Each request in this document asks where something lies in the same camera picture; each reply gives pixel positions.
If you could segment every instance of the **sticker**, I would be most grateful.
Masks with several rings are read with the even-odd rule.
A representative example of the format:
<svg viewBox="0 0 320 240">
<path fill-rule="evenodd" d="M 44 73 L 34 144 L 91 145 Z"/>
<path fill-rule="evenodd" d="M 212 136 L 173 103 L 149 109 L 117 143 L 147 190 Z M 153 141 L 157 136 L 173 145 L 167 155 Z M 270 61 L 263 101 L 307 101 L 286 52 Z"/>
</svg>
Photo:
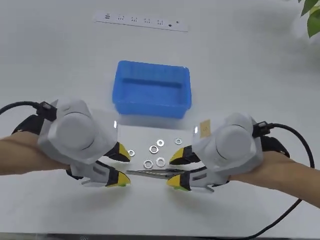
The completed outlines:
<svg viewBox="0 0 320 240">
<path fill-rule="evenodd" d="M 211 135 L 210 119 L 200 123 L 200 138 L 207 138 Z"/>
</svg>

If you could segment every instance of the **white tabletop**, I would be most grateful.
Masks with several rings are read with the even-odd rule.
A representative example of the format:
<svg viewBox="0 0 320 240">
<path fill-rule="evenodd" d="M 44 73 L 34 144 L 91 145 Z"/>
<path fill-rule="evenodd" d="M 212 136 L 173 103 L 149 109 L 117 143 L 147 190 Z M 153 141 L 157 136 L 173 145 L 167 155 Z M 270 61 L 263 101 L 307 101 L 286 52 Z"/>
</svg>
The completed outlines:
<svg viewBox="0 0 320 240">
<path fill-rule="evenodd" d="M 316 159 L 319 147 L 320 51 L 290 34 L 296 1 L 279 0 L 7 0 L 0 7 L 0 103 L 74 96 L 115 113 L 112 86 L 121 60 L 186 66 L 192 107 L 184 119 L 122 118 L 119 141 L 135 149 L 120 170 L 141 169 L 148 148 L 165 141 L 170 156 L 181 137 L 208 115 L 250 113 L 257 121 L 296 128 Z M 189 32 L 94 23 L 96 11 L 181 19 Z M 6 136 L 28 114 L 1 116 Z M 163 127 L 170 129 L 148 128 Z M 290 133 L 273 136 L 308 164 Z M 273 222 L 294 201 L 284 193 L 231 182 L 213 194 L 182 192 L 140 176 L 119 188 L 85 188 L 62 170 L 0 178 L 0 232 L 247 236 Z M 320 210 L 302 203 L 264 237 L 319 238 Z"/>
</svg>

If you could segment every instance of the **electrical outlet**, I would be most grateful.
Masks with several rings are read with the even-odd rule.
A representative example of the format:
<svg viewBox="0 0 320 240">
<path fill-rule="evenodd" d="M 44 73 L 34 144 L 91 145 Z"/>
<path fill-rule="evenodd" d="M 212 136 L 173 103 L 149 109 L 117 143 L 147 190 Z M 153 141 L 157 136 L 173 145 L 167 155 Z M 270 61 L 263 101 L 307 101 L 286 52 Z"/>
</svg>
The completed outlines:
<svg viewBox="0 0 320 240">
<path fill-rule="evenodd" d="M 123 15 L 116 13 L 97 12 L 94 16 L 94 20 L 98 23 L 120 24 L 153 29 L 188 32 L 188 26 L 179 20 L 168 21 L 165 19 L 157 19 L 152 17 L 140 17 L 134 14 Z"/>
</svg>

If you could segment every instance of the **metal washer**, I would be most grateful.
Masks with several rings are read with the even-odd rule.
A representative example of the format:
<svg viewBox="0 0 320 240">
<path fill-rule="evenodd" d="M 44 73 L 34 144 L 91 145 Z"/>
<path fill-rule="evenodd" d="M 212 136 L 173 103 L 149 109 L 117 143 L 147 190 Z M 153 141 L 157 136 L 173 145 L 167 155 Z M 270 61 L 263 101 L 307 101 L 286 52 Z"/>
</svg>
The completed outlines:
<svg viewBox="0 0 320 240">
<path fill-rule="evenodd" d="M 157 152 L 159 152 L 159 148 L 156 145 L 152 145 L 149 147 L 149 151 L 152 154 L 156 154 Z"/>
<path fill-rule="evenodd" d="M 163 157 L 158 157 L 155 160 L 155 164 L 159 167 L 159 168 L 163 168 L 166 165 L 166 160 Z"/>
<path fill-rule="evenodd" d="M 158 147 L 163 147 L 165 145 L 165 141 L 163 141 L 162 139 L 158 139 L 156 141 L 156 144 L 158 145 Z"/>
<path fill-rule="evenodd" d="M 177 137 L 175 140 L 174 140 L 174 143 L 177 144 L 177 145 L 181 145 L 182 144 L 182 139 Z"/>
<path fill-rule="evenodd" d="M 152 169 L 152 168 L 154 167 L 154 163 L 153 163 L 151 160 L 145 160 L 145 161 L 143 162 L 143 167 L 144 167 L 145 169 Z"/>
<path fill-rule="evenodd" d="M 129 149 L 128 150 L 128 154 L 129 154 L 130 157 L 133 157 L 134 155 L 136 155 L 136 152 L 133 149 Z"/>
</svg>

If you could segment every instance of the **blue bin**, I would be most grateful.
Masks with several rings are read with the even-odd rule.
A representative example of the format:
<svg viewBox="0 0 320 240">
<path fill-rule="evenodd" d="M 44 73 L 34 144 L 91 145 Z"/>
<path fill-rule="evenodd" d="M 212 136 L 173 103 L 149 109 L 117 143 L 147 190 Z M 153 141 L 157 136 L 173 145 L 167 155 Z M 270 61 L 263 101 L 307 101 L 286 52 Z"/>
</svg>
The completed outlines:
<svg viewBox="0 0 320 240">
<path fill-rule="evenodd" d="M 182 119 L 191 107 L 189 70 L 183 66 L 120 61 L 112 101 L 123 115 Z"/>
</svg>

